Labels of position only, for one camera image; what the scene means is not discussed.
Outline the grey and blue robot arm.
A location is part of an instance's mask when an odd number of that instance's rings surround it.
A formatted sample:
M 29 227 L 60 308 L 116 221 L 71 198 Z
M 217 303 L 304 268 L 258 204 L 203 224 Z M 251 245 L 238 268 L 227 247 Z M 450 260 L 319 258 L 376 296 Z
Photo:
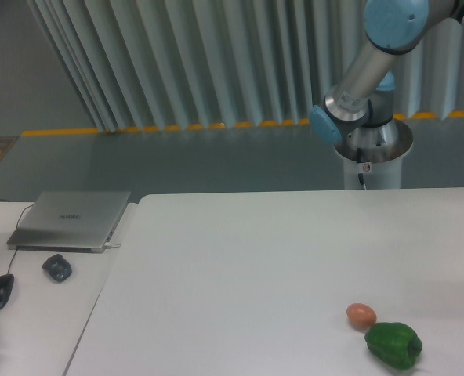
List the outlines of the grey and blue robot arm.
M 368 1 L 367 41 L 340 83 L 309 113 L 312 129 L 331 145 L 364 125 L 374 111 L 370 98 L 398 56 L 412 51 L 432 27 L 451 18 L 464 24 L 464 1 Z

